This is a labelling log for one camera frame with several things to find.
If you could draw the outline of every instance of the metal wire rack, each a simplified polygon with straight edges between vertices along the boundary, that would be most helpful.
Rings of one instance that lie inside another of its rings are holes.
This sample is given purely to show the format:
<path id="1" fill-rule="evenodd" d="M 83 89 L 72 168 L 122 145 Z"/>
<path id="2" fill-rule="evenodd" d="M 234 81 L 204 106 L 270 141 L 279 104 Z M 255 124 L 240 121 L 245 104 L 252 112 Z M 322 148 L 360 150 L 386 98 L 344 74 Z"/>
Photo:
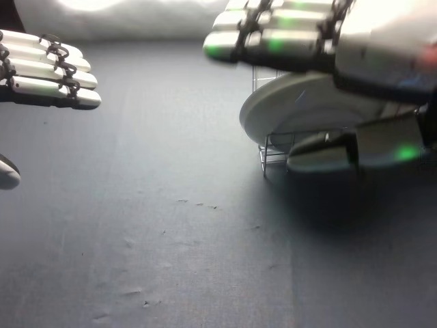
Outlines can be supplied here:
<path id="1" fill-rule="evenodd" d="M 272 80 L 284 75 L 286 73 L 281 71 L 269 71 L 268 73 L 261 74 L 258 66 L 254 66 L 252 69 L 252 92 L 258 90 L 259 87 L 271 82 Z M 261 168 L 263 172 L 263 177 L 266 177 L 267 165 L 273 164 L 284 164 L 286 167 L 288 153 L 281 152 L 272 149 L 273 146 L 287 146 L 291 148 L 294 146 L 297 135 L 308 135 L 308 134 L 327 134 L 333 131 L 341 131 L 345 128 L 336 128 L 329 131 L 293 131 L 287 133 L 269 133 L 266 135 L 264 145 L 258 145 L 259 159 L 261 161 Z M 271 137 L 285 137 L 289 142 L 275 143 L 271 142 Z"/>

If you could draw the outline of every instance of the bright light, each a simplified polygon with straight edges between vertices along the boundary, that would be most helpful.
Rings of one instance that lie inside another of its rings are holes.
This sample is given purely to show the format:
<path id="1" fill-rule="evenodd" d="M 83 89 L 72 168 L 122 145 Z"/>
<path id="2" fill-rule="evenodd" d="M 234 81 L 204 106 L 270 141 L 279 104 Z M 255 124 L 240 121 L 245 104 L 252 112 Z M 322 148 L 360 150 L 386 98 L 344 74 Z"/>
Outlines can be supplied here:
<path id="1" fill-rule="evenodd" d="M 117 5 L 125 0 L 58 0 L 60 4 L 74 10 L 97 12 Z"/>

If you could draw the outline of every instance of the white plate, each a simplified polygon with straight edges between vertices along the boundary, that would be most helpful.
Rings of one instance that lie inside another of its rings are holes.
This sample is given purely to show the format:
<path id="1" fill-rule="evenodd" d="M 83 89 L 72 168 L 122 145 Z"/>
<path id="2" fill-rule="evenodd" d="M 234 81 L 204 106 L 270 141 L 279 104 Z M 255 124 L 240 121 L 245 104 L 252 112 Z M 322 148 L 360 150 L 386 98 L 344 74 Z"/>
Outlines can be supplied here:
<path id="1" fill-rule="evenodd" d="M 243 104 L 240 123 L 259 145 L 269 133 L 353 127 L 380 117 L 385 102 L 339 91 L 325 74 L 287 74 L 260 87 Z M 295 136 L 295 141 L 311 133 Z M 270 138 L 272 149 L 289 152 L 292 136 Z"/>

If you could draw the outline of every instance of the white curtain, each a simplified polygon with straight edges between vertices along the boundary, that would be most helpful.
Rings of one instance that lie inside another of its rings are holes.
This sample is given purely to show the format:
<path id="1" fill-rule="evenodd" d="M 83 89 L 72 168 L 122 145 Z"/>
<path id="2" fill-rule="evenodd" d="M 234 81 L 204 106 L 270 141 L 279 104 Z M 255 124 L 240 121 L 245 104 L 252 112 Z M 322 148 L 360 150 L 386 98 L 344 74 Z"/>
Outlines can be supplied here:
<path id="1" fill-rule="evenodd" d="M 202 39 L 229 0 L 15 0 L 26 32 L 64 41 Z"/>

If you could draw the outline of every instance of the gray surface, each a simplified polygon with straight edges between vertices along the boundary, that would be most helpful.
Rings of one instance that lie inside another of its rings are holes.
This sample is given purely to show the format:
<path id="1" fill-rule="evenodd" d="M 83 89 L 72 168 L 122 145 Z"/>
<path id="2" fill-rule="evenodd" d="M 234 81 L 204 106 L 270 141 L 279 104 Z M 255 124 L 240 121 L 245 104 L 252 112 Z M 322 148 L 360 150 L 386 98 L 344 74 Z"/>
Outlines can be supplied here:
<path id="1" fill-rule="evenodd" d="M 284 190 L 239 127 L 248 68 L 200 44 L 82 49 L 99 109 L 0 106 L 23 173 L 0 193 L 2 327 L 435 327 L 435 185 L 356 207 Z"/>

